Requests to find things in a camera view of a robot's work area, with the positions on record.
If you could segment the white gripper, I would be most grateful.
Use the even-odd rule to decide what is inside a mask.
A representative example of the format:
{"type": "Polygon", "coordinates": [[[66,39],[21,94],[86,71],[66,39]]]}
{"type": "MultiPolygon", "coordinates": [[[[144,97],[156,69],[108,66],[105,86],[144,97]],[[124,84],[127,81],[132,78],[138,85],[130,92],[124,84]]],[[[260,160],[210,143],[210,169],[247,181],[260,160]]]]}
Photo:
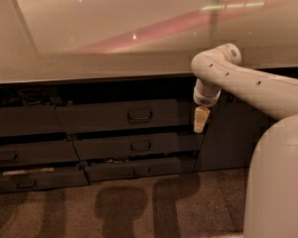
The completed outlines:
{"type": "Polygon", "coordinates": [[[196,133],[202,133],[207,120],[210,116],[210,109],[206,107],[212,107],[217,104],[221,89],[219,87],[210,85],[196,85],[194,88],[194,101],[199,107],[195,109],[194,118],[194,131],[196,133]]]}

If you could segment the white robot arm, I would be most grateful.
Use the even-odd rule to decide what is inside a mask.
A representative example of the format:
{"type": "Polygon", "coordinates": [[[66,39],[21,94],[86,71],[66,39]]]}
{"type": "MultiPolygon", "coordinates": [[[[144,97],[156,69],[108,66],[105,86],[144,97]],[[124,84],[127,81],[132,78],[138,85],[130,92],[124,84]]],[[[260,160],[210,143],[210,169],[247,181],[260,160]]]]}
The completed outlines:
{"type": "Polygon", "coordinates": [[[225,90],[276,120],[252,155],[243,238],[298,238],[298,79],[240,63],[233,44],[194,56],[194,101],[211,107],[225,90]]]}

